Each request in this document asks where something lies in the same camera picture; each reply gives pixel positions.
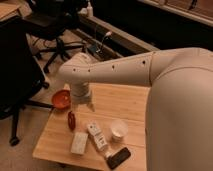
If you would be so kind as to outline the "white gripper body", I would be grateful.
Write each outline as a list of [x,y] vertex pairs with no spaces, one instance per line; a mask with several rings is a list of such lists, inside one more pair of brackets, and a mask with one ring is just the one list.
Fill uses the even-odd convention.
[[92,99],[92,92],[88,83],[72,84],[70,95],[72,102],[76,105],[88,104]]

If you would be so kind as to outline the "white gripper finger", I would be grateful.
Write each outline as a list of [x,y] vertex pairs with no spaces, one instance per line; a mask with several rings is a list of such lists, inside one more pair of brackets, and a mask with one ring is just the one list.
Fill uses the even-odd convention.
[[93,103],[88,103],[87,106],[92,112],[95,112],[95,107],[94,107]]

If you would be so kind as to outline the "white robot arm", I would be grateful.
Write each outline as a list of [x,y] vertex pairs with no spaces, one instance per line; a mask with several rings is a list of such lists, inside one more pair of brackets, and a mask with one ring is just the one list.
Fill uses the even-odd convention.
[[147,171],[213,171],[212,51],[178,48],[96,63],[78,53],[59,74],[76,98],[90,83],[147,87]]

